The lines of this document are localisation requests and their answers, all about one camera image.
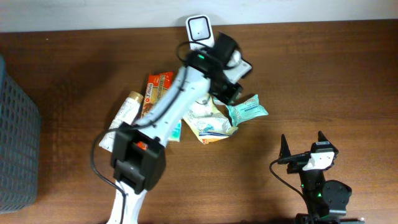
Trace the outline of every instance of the gray basket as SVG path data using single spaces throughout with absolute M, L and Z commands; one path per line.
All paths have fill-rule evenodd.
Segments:
M 36 199 L 40 124 L 36 105 L 6 73 L 0 55 L 0 213 Z

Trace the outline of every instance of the white tube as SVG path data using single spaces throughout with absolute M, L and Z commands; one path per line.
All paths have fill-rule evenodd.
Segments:
M 109 129 L 118 128 L 123 122 L 131 124 L 138 114 L 142 99 L 143 96 L 141 94 L 136 93 L 135 91 L 130 92 L 129 97 L 126 98 L 122 107 L 120 107 Z M 105 134 L 104 138 L 99 142 L 99 146 L 112 152 L 114 137 L 115 132 Z

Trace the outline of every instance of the food package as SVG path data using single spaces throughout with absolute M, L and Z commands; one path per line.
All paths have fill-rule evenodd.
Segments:
M 192 104 L 183 119 L 203 144 L 228 138 L 238 130 L 217 109 L 209 94 Z
M 259 95 L 254 95 L 240 105 L 227 106 L 227 109 L 234 126 L 244 121 L 257 118 L 258 116 L 268 115 L 266 109 L 259 104 Z
M 136 93 L 135 91 L 130 92 L 122 107 L 120 107 L 115 118 L 112 120 L 109 129 L 118 128 L 123 122 L 131 124 L 138 114 L 142 99 L 143 96 L 141 94 Z M 106 133 L 104 138 L 99 143 L 99 146 L 108 150 L 109 152 L 112 152 L 115 134 L 115 132 Z
M 144 104 L 142 106 L 141 118 L 144 117 L 156 105 L 157 102 L 166 94 L 171 87 L 173 72 L 160 73 L 158 75 L 149 75 L 147 90 L 145 93 Z M 173 129 L 169 141 L 180 141 L 181 120 Z

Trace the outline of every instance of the wire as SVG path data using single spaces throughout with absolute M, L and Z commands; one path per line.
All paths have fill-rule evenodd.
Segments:
M 280 178 L 273 170 L 272 170 L 272 165 L 274 165 L 275 163 L 279 162 L 280 159 L 274 160 L 269 164 L 269 170 L 271 171 L 271 174 L 274 175 L 274 177 L 276 177 L 276 179 L 280 180 L 282 183 L 284 183 L 286 186 L 290 187 L 292 190 L 294 190 L 295 192 L 297 192 L 304 200 L 305 205 L 307 206 L 307 211 L 308 211 L 308 216 L 310 217 L 310 221 L 312 224 L 314 224 L 313 221 L 313 217 L 312 217 L 312 212 L 310 210 L 310 205 L 307 201 L 307 199 L 305 198 L 304 194 L 301 193 L 299 190 L 297 190 L 295 187 L 291 186 L 289 183 L 287 183 L 286 181 L 284 181 L 282 178 Z
M 177 47 L 176 47 L 176 49 L 175 49 L 175 54 L 176 54 L 177 58 L 178 58 L 182 63 L 185 63 L 185 60 L 182 59 L 182 58 L 180 57 L 180 48 L 181 48 L 182 46 L 184 46 L 184 45 L 187 45 L 187 44 L 198 44 L 198 45 L 203 46 L 203 48 L 202 48 L 202 49 L 199 49 L 199 50 L 208 50 L 208 49 L 211 49 L 211 47 L 209 47 L 208 45 L 203 44 L 203 43 L 200 43 L 200 42 L 196 42 L 196 41 L 185 41 L 185 42 L 182 42 L 182 43 L 178 44 Z M 223 70 L 231 70 L 231 69 L 234 69 L 234 68 L 238 67 L 238 66 L 242 63 L 242 61 L 243 61 L 243 53 L 242 53 L 242 51 L 240 50 L 239 47 L 238 47 L 238 50 L 239 50 L 239 53 L 241 54 L 241 59 L 239 60 L 239 62 L 238 62 L 236 65 L 232 66 L 232 67 L 227 66 L 227 65 L 224 66 L 224 65 L 220 62 L 220 65 L 221 65 L 221 67 L 223 68 Z M 206 55 L 207 55 L 207 57 L 210 57 L 210 58 L 212 58 L 213 60 L 217 60 L 217 58 L 214 58 L 214 57 L 212 57 L 211 55 L 208 55 L 208 54 L 206 54 Z
M 91 148 L 91 152 L 90 152 L 90 164 L 91 164 L 91 168 L 93 169 L 94 173 L 103 181 L 105 181 L 106 183 L 108 183 L 110 186 L 114 187 L 116 190 L 118 190 L 122 197 L 123 197 L 123 204 L 122 204 L 122 214 L 121 214 L 121 221 L 120 224 L 123 224 L 123 219 L 124 219 L 124 207 L 126 205 L 126 193 L 124 192 L 124 190 L 122 188 L 120 188 L 119 186 L 117 186 L 116 184 L 112 183 L 110 180 L 108 180 L 106 177 L 104 177 L 102 174 L 100 174 L 100 172 L 98 172 L 97 168 L 95 167 L 95 163 L 94 163 L 94 149 L 96 146 L 97 141 L 104 136 L 106 133 L 110 133 L 111 131 L 119 131 L 119 128 L 114 128 L 114 129 L 109 129 L 106 131 L 103 131 L 102 133 L 100 133 L 99 135 L 97 135 L 97 137 L 95 137 L 94 141 L 93 141 L 93 145 Z

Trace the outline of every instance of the wooden surface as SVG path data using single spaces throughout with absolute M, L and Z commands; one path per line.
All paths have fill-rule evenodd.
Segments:
M 292 153 L 310 149 L 317 131 L 340 150 L 326 179 L 353 188 L 347 217 L 398 220 L 398 21 L 220 26 L 253 64 L 243 95 L 256 93 L 269 112 L 239 125 L 231 138 L 200 143 L 184 123 L 167 148 L 167 169 L 149 192 L 144 223 L 271 223 L 305 204 L 268 170 L 280 135 Z M 0 34 L 9 74 L 43 117 L 39 195 L 1 223 L 99 223 L 114 189 L 90 169 L 93 138 L 149 72 L 177 70 L 184 27 Z M 96 153 L 111 177 L 110 154 Z M 297 175 L 275 171 L 294 186 Z

